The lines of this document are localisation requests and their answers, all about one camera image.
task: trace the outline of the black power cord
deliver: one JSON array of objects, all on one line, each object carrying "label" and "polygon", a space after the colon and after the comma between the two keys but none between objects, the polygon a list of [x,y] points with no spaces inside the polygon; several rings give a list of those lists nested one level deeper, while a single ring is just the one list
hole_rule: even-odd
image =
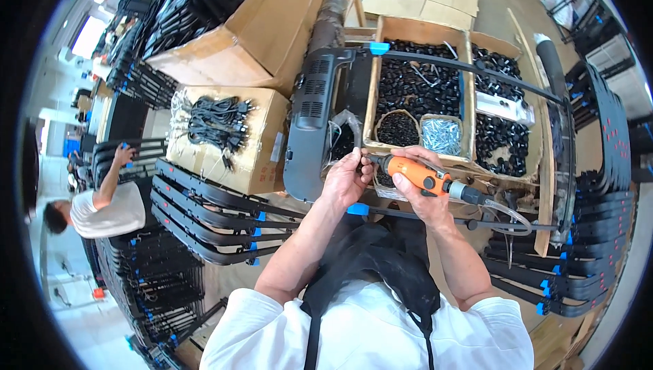
[{"label": "black power cord", "polygon": [[254,109],[248,101],[238,97],[214,100],[200,97],[191,108],[188,121],[188,140],[194,145],[211,144],[222,151],[224,167],[233,171],[229,160],[231,154],[244,145],[247,125],[243,123],[247,113]]}]

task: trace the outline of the open cardboard box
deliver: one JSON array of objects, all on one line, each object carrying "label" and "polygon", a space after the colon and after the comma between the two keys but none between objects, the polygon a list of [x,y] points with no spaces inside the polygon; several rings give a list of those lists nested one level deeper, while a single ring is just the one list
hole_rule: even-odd
[{"label": "open cardboard box", "polygon": [[147,60],[186,85],[270,87],[289,97],[322,0],[245,0],[227,22]]},{"label": "open cardboard box", "polygon": [[217,147],[192,144],[187,134],[170,138],[166,159],[244,195],[282,191],[283,146],[288,135],[286,114],[290,107],[288,100],[269,88],[186,87],[186,92],[191,103],[203,96],[250,100],[257,109],[250,111],[245,120],[249,137],[245,147],[231,157],[233,171],[224,167],[222,152]]},{"label": "open cardboard box", "polygon": [[[379,16],[376,31],[376,41],[383,42],[385,39],[403,39],[420,44],[443,44],[446,41],[456,48],[459,60],[464,63],[471,63],[468,32],[443,24],[381,15]],[[372,62],[368,106],[363,125],[363,146],[375,152],[389,152],[390,149],[396,146],[382,144],[376,141],[376,137],[373,135],[376,103],[379,95],[379,80],[381,79],[381,60],[381,57],[375,57]],[[473,78],[469,72],[462,73],[462,81],[461,115],[463,129],[461,155],[442,154],[440,156],[444,166],[449,167],[458,164],[468,165],[473,160],[476,96],[473,93]]]}]

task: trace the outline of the wooden crate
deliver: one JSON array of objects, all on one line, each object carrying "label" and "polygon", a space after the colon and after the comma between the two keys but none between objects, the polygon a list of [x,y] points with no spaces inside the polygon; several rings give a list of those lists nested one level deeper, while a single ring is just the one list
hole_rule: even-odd
[{"label": "wooden crate", "polygon": [[[446,41],[456,47],[459,60],[464,63],[471,63],[469,32],[443,24],[381,15],[377,24],[376,41],[383,42],[385,39],[403,39],[420,44],[442,44]],[[363,125],[363,146],[371,151],[389,152],[395,146],[382,144],[376,141],[373,135],[376,104],[379,95],[379,80],[381,79],[381,60],[381,57],[375,57],[372,62],[368,106]],[[440,159],[446,167],[467,166],[473,162],[476,96],[473,93],[471,74],[463,72],[462,81],[461,114],[463,129],[461,155],[440,155]]]},{"label": "wooden crate", "polygon": [[[490,52],[499,53],[509,58],[517,58],[517,64],[519,65],[519,70],[524,82],[532,84],[534,86],[539,86],[539,75],[537,73],[537,68],[533,66],[530,62],[530,59],[527,55],[523,54],[523,46],[519,48],[514,44],[504,41],[502,39],[494,38],[488,36],[487,34],[481,32],[470,32],[469,41],[472,44],[476,44],[480,48],[485,48]],[[542,115],[541,115],[541,100],[538,95],[530,91],[524,91],[524,100],[528,104],[533,105],[534,114],[535,114],[535,124],[529,128],[530,133],[528,135],[528,156],[526,157],[526,175],[516,178],[513,176],[502,175],[493,173],[489,170],[485,170],[482,167],[474,163],[473,167],[481,173],[486,173],[491,175],[493,178],[523,182],[523,183],[533,183],[538,178],[538,167],[540,160],[542,159]]]}]

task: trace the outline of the black apron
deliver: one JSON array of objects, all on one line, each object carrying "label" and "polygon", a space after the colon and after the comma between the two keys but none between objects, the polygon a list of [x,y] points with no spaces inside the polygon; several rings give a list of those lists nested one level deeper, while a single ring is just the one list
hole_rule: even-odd
[{"label": "black apron", "polygon": [[311,317],[304,370],[317,365],[321,318],[329,303],[344,281],[366,274],[377,275],[406,306],[426,339],[429,369],[433,370],[430,335],[440,292],[429,274],[424,223],[396,217],[365,223],[353,215],[345,215],[339,223],[304,293],[301,309]]}]

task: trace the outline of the worker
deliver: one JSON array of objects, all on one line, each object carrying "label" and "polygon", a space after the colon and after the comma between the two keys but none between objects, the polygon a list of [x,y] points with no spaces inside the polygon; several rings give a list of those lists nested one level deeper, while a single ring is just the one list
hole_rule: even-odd
[{"label": "worker", "polygon": [[[392,154],[441,166],[423,147]],[[374,224],[346,214],[372,170],[359,148],[331,168],[254,289],[231,293],[201,370],[533,369],[519,304],[494,293],[483,261],[454,225],[449,195],[422,196],[396,173],[392,181],[420,220]],[[429,274],[427,233],[458,307]]]},{"label": "worker", "polygon": [[151,178],[118,185],[120,168],[131,162],[135,149],[119,145],[98,191],[86,190],[72,201],[46,204],[43,220],[53,234],[73,226],[85,238],[113,237],[155,224],[151,215]]}]

